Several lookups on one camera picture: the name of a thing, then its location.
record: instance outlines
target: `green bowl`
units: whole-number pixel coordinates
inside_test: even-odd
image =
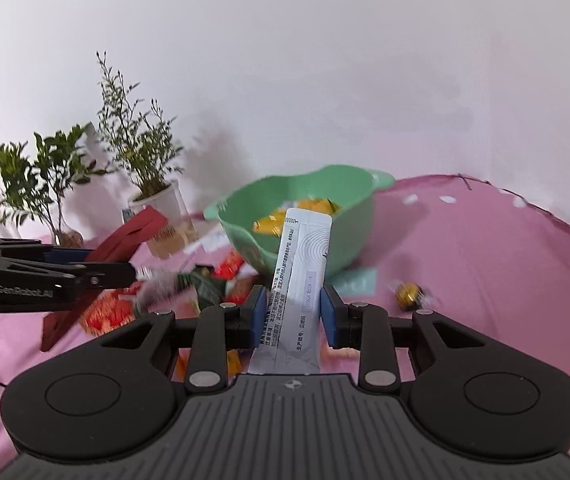
[[[229,241],[244,260],[265,276],[272,276],[280,239],[252,232],[254,222],[283,202],[328,198],[340,206],[332,217],[325,274],[331,276],[356,259],[365,246],[374,219],[372,195],[394,184],[383,171],[354,166],[325,166],[294,176],[268,176],[252,182],[207,207],[208,220],[219,220]]]

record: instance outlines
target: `green leaves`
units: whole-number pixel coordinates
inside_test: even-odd
[[[29,219],[38,218],[54,228],[49,207],[60,205],[73,184],[87,184],[91,176],[106,174],[96,169],[96,161],[84,162],[79,142],[84,130],[76,124],[69,133],[61,130],[43,138],[34,132],[36,156],[33,162],[24,155],[27,143],[0,145],[0,177],[4,185],[3,209],[0,221],[12,221],[16,227]]]
[[[172,164],[182,146],[171,133],[175,118],[165,120],[158,101],[152,99],[150,109],[138,110],[142,99],[129,101],[129,94],[140,83],[126,86],[120,71],[113,74],[107,66],[106,53],[96,53],[102,71],[100,89],[103,106],[98,112],[98,136],[110,155],[110,166],[124,170],[140,190],[139,199],[153,196],[167,188],[165,177],[182,168]]]

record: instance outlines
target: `red candy wrapper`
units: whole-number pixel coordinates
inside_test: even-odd
[[[95,300],[86,309],[79,324],[85,332],[93,336],[104,335],[135,319],[132,302],[128,297],[136,295],[143,282],[137,282],[129,288],[110,290]]]
[[[238,251],[232,249],[225,261],[216,267],[212,277],[227,281],[232,280],[236,274],[238,274],[238,270],[241,268],[242,264],[244,264],[242,256]]]
[[[242,305],[252,291],[252,288],[254,288],[254,285],[258,285],[260,281],[260,276],[248,276],[247,278],[237,280],[232,290],[226,295],[225,301]]]

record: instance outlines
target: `glass vase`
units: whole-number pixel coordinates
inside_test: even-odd
[[[52,245],[63,249],[82,249],[84,245],[82,235],[69,227],[62,212],[52,211],[52,220],[54,221],[54,226],[53,228],[52,226],[49,227]]]

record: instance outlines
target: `bowl handle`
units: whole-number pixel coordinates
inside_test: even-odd
[[[372,179],[374,181],[374,189],[382,190],[392,187],[396,182],[396,179],[392,177],[389,173],[379,170],[367,170],[371,173]]]
[[[220,202],[214,202],[204,209],[203,216],[205,217],[205,220],[220,220],[220,216],[218,216],[219,204]]]

